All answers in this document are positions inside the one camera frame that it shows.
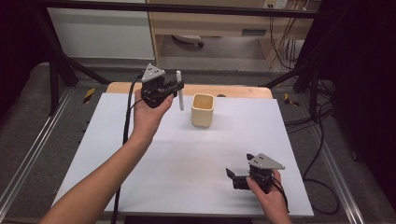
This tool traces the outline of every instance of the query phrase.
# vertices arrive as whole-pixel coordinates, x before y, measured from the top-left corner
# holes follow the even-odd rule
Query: yellow cup
[[[195,127],[208,128],[212,124],[215,98],[212,95],[197,93],[191,107],[191,123]]]

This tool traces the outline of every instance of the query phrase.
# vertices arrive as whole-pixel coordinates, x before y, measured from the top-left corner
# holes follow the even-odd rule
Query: hand
[[[134,101],[141,100],[141,90],[134,93]],[[162,104],[156,108],[149,107],[144,101],[134,106],[134,131],[133,133],[143,134],[147,138],[152,138],[160,126],[161,119],[165,112],[171,107],[173,94],[169,95]]]
[[[274,178],[280,182],[280,173],[278,170],[273,170]],[[262,206],[262,211],[268,217],[271,223],[291,223],[288,209],[285,205],[285,199],[277,188],[272,186],[268,194],[265,194],[260,186],[247,177],[247,184],[251,191],[256,195],[257,199]]]

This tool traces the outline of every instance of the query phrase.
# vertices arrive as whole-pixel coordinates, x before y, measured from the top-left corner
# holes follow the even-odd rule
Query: white table
[[[247,175],[246,154],[264,153],[286,166],[280,173],[290,215],[313,216],[276,100],[218,97],[208,129],[191,125],[191,101],[185,96],[186,109],[180,111],[176,99],[163,117],[148,152],[121,187],[121,213],[262,216],[255,196],[233,189],[225,168]],[[126,104],[127,94],[102,95],[55,202],[121,146]]]

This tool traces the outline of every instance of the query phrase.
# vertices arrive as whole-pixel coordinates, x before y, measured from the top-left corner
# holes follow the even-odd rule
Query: finger
[[[134,101],[137,102],[142,98],[142,94],[141,94],[142,90],[137,90],[134,92]]]
[[[173,102],[173,94],[170,94],[166,99],[158,106],[158,109],[165,113],[172,105]]]
[[[265,194],[260,188],[259,184],[256,183],[252,178],[247,176],[247,185],[251,189],[251,191],[256,195],[256,197],[262,197]]]
[[[280,172],[277,169],[273,169],[272,170],[273,174],[274,174],[274,178],[277,180],[277,182],[279,182],[279,184],[281,184],[280,181]]]

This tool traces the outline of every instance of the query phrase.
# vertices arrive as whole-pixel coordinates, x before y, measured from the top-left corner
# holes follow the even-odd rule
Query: floor
[[[159,66],[169,71],[181,69],[186,83],[191,84],[257,86],[288,71],[280,66],[268,68],[255,38],[204,37],[204,42],[205,46],[199,49],[192,44],[179,42],[171,36],[166,37],[163,59]],[[145,64],[128,61],[128,66],[119,64],[113,66],[111,64],[114,63],[111,61],[110,63],[103,63],[100,60],[82,61],[101,76],[116,81],[130,81],[131,76],[136,75]],[[78,78],[80,83],[77,87],[71,89],[62,87],[63,91],[71,92],[70,100],[42,147],[13,204],[9,207],[6,217],[8,221],[37,222],[50,208],[56,189],[62,184],[84,130],[89,125],[100,93],[106,90],[106,86],[98,85],[82,74],[78,74]],[[272,89],[285,121],[307,117],[303,107],[307,94],[294,94],[292,91],[294,81],[291,78]],[[38,66],[32,71],[20,100],[10,108],[6,117],[0,122],[0,170],[2,171],[0,192],[2,194],[7,192],[9,181],[17,172],[48,119],[50,111],[48,84],[48,67]],[[95,87],[95,93],[88,104],[83,104],[82,101],[90,87]],[[289,95],[292,104],[285,103],[285,93]],[[326,97],[319,97],[320,103],[326,101]],[[318,150],[318,139],[312,127],[299,130],[302,127],[304,125],[289,127],[288,132],[295,158],[303,174]],[[336,115],[323,120],[323,127],[326,146],[334,155],[335,162],[359,207],[364,222],[396,223],[395,211],[390,207],[366,165],[353,160]],[[328,167],[322,157],[314,163],[308,176],[320,180],[334,190]],[[311,203],[318,210],[331,212],[336,207],[336,200],[326,188],[313,183],[306,183],[306,188]],[[102,219],[107,220],[108,216],[103,216]],[[294,221],[297,223],[350,222],[343,205],[333,215],[324,215],[316,211],[312,218],[299,218]],[[265,220],[254,220],[254,223],[265,222]]]

